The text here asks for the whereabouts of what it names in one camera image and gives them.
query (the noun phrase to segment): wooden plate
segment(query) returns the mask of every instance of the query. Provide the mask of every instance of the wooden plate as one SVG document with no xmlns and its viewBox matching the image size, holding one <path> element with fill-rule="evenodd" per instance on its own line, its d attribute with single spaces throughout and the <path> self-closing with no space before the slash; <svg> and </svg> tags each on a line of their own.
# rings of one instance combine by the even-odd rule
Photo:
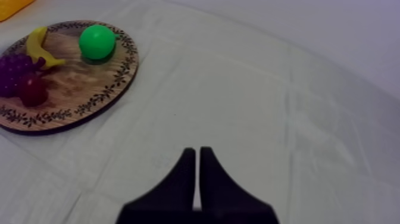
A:
<svg viewBox="0 0 400 224">
<path fill-rule="evenodd" d="M 109 27 L 119 37 L 112 57 L 101 64 L 81 57 L 81 32 L 93 25 Z M 27 37 L 10 46 L 3 55 L 26 52 Z M 43 48 L 55 58 L 66 59 L 43 76 L 49 98 L 38 107 L 25 107 L 21 100 L 0 98 L 0 125 L 18 133 L 53 133 L 88 121 L 104 111 L 129 87 L 138 69 L 138 51 L 122 30 L 97 21 L 67 21 L 48 26 Z"/>
</svg>

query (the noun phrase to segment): toy banana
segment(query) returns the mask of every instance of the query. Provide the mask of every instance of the toy banana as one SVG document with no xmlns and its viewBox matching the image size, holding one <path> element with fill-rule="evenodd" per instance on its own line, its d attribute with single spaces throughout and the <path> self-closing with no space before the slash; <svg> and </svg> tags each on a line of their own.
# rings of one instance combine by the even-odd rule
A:
<svg viewBox="0 0 400 224">
<path fill-rule="evenodd" d="M 47 27 L 39 27 L 31 32 L 28 36 L 28 40 L 26 40 L 26 53 L 32 57 L 33 63 L 37 62 L 39 57 L 46 60 L 46 64 L 41 68 L 43 70 L 65 64 L 65 60 L 54 58 L 53 55 L 42 48 L 46 32 Z"/>
</svg>

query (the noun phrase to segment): floral border pattern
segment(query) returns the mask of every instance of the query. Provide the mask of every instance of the floral border pattern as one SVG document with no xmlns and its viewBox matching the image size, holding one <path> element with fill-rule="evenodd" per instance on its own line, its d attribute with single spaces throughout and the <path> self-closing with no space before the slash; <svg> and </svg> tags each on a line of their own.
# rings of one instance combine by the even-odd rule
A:
<svg viewBox="0 0 400 224">
<path fill-rule="evenodd" d="M 27 116 L 26 113 L 19 113 L 15 109 L 6 108 L 5 105 L 2 105 L 0 107 L 0 116 L 4 117 L 11 123 L 22 123 L 26 127 L 31 127 L 32 125 L 36 124 L 44 125 L 45 123 L 53 122 L 56 120 L 65 120 L 65 118 L 67 117 L 72 117 L 73 114 L 83 116 L 85 113 L 90 113 L 92 107 L 96 106 L 97 104 L 103 103 L 106 99 L 110 99 L 110 93 L 114 92 L 114 88 L 116 86 L 120 86 L 122 85 L 122 83 L 127 83 L 125 77 L 130 73 L 130 65 L 136 62 L 138 50 L 136 49 L 132 39 L 124 31 L 118 30 L 115 27 L 100 22 L 69 21 L 49 26 L 48 32 L 54 33 L 59 31 L 60 29 L 81 29 L 94 24 L 107 26 L 115 34 L 117 34 L 117 40 L 121 41 L 121 45 L 123 48 L 126 49 L 126 54 L 128 55 L 128 57 L 126 57 L 125 60 L 122 62 L 120 69 L 117 70 L 116 74 L 114 74 L 114 83 L 111 86 L 104 86 L 101 93 L 93 94 L 93 96 L 89 99 L 87 103 L 78 105 L 78 107 L 73 111 L 71 109 L 68 109 L 52 113 L 37 113 L 37 115 L 35 116 Z M 26 40 L 27 37 L 17 41 L 4 52 L 4 55 L 15 53 L 18 49 L 25 46 Z"/>
</svg>

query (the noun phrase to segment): red apple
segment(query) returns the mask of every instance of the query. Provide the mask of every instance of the red apple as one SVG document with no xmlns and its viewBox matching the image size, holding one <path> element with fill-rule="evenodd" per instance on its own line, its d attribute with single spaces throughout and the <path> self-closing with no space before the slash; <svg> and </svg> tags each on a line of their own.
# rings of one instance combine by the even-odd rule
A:
<svg viewBox="0 0 400 224">
<path fill-rule="evenodd" d="M 26 107 L 41 105 L 48 98 L 45 82 L 34 73 L 21 77 L 17 93 Z"/>
</svg>

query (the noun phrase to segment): white table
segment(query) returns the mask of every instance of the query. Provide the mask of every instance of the white table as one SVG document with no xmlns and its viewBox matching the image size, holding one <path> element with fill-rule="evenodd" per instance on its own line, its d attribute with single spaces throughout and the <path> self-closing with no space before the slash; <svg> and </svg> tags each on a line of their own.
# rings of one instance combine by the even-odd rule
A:
<svg viewBox="0 0 400 224">
<path fill-rule="evenodd" d="M 40 0 L 0 24 L 0 49 L 77 19 L 125 30 L 137 77 L 75 129 L 0 130 L 0 223 L 114 223 L 203 145 L 282 223 L 399 222 L 398 100 L 263 30 L 164 1 Z"/>
</svg>

